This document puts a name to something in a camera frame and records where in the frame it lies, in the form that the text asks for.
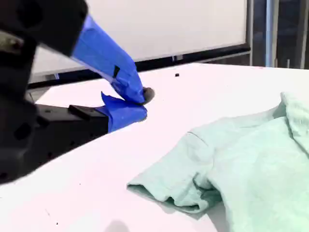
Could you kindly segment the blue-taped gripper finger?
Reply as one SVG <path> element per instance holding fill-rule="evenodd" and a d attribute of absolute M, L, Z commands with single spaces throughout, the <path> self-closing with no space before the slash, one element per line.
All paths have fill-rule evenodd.
<path fill-rule="evenodd" d="M 143 105 L 105 94 L 101 97 L 104 105 L 99 107 L 37 105 L 33 160 L 48 162 L 147 117 L 147 110 Z"/>
<path fill-rule="evenodd" d="M 42 0 L 40 9 L 44 49 L 96 72 L 126 101 L 143 105 L 153 99 L 133 59 L 95 22 L 84 0 Z"/>

